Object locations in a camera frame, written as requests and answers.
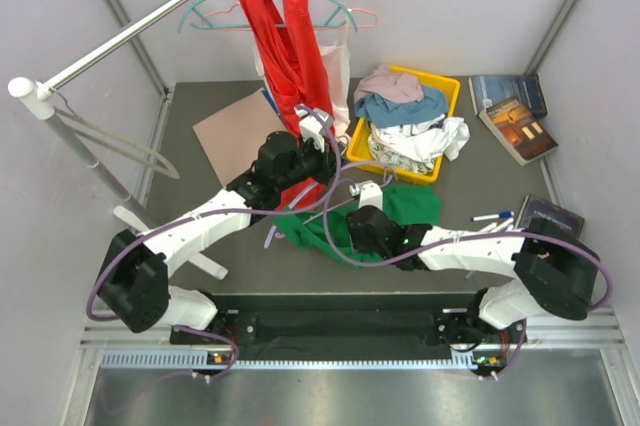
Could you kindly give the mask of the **green tank top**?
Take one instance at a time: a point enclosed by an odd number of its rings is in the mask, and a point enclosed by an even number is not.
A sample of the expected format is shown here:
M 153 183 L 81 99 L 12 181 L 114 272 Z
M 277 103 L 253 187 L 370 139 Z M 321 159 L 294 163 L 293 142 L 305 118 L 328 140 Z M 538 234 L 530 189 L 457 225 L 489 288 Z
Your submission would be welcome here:
M 312 212 L 281 216 L 274 219 L 274 226 L 293 245 L 300 249 L 316 249 L 332 260 L 360 269 L 358 262 L 378 262 L 383 258 L 379 254 L 365 254 L 353 250 L 346 222 L 346 215 L 355 212 L 357 203 L 351 201 L 328 210 L 328 226 L 337 249 L 350 260 L 340 257 L 326 239 L 322 215 Z M 383 190 L 383 211 L 402 226 L 411 224 L 440 223 L 441 200 L 428 186 L 392 183 Z

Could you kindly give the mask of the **lavender plastic hanger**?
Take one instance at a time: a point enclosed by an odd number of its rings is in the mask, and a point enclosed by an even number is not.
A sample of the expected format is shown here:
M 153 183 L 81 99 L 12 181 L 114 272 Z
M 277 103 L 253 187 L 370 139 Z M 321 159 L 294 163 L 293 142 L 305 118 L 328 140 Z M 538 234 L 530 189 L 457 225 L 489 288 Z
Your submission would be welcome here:
M 381 166 L 382 167 L 382 171 L 384 174 L 387 175 L 391 175 L 393 177 L 397 176 L 397 173 L 395 172 L 395 167 L 392 165 L 389 165 L 387 163 L 381 162 L 381 161 L 377 161 L 377 160 L 366 160 L 366 161 L 361 161 L 361 162 L 349 162 L 346 163 L 344 165 L 341 166 L 340 168 L 340 172 L 349 170 L 349 169 L 353 169 L 353 168 L 358 168 L 358 169 L 363 169 L 365 166 Z M 315 187 L 317 186 L 316 182 L 312 182 L 310 185 L 306 186 L 301 192 L 299 192 L 287 205 L 286 208 L 288 210 L 293 210 L 294 207 L 300 202 L 302 201 L 308 194 L 310 191 L 312 191 Z M 264 241 L 264 248 L 267 249 L 270 247 L 273 239 L 275 237 L 281 238 L 282 234 L 277 233 L 276 232 L 276 227 L 272 226 L 269 229 L 269 232 L 267 233 L 266 237 L 265 237 L 265 241 Z

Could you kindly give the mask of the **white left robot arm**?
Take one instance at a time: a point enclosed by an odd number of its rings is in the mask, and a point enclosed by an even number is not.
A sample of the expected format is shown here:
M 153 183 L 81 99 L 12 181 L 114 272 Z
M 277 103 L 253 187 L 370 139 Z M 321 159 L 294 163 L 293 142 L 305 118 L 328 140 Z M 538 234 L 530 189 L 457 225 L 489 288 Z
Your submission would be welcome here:
M 341 173 L 340 150 L 332 130 L 300 137 L 277 131 L 263 145 L 283 155 L 285 164 L 261 157 L 211 199 L 176 220 L 139 235 L 128 230 L 111 241 L 100 273 L 89 294 L 87 316 L 97 321 L 94 302 L 101 299 L 133 333 L 169 326 L 216 342 L 226 333 L 227 320 L 204 293 L 169 283 L 186 262 L 221 239 L 247 229 L 265 217 L 295 215 L 283 209 L 282 194 L 303 182 L 326 183 Z

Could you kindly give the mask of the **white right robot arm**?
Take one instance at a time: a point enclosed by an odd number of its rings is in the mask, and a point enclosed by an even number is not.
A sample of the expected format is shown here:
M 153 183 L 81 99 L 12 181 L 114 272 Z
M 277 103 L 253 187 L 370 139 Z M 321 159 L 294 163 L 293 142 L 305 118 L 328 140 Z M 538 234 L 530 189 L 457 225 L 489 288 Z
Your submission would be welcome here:
M 543 313 L 584 320 L 592 307 L 598 256 L 553 222 L 535 218 L 524 229 L 454 231 L 430 224 L 402 226 L 374 206 L 346 216 L 354 249 L 404 271 L 488 273 L 506 283 L 477 292 L 466 326 L 487 342 L 516 322 Z

